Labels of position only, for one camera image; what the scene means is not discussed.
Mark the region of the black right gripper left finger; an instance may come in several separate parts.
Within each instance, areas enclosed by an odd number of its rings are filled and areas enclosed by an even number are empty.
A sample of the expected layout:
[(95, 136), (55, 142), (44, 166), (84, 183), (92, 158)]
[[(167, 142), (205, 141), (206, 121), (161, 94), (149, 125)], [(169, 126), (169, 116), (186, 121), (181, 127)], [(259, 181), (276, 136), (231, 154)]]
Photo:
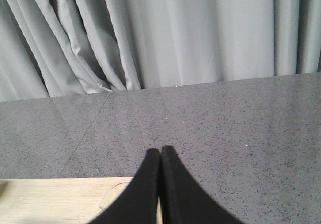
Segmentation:
[(91, 223), (157, 223), (159, 166), (159, 150), (148, 149), (126, 189)]

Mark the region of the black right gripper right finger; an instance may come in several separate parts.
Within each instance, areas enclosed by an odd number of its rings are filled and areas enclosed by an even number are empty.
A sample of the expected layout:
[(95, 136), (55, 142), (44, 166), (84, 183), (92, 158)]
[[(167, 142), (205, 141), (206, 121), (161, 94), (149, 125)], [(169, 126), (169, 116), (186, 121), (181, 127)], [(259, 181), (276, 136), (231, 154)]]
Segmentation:
[(201, 188), (173, 146), (162, 147), (160, 181), (163, 223), (241, 223)]

